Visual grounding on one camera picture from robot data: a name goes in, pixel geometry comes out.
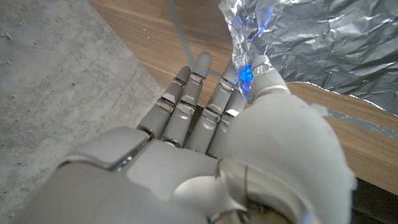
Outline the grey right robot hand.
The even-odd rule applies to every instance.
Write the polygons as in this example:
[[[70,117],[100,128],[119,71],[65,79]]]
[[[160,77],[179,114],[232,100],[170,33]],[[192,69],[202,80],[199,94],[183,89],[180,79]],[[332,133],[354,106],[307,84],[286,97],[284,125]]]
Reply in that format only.
[[[349,223],[357,180],[326,108],[265,55],[229,63],[193,120],[211,57],[183,67],[134,128],[67,154],[15,223]]]

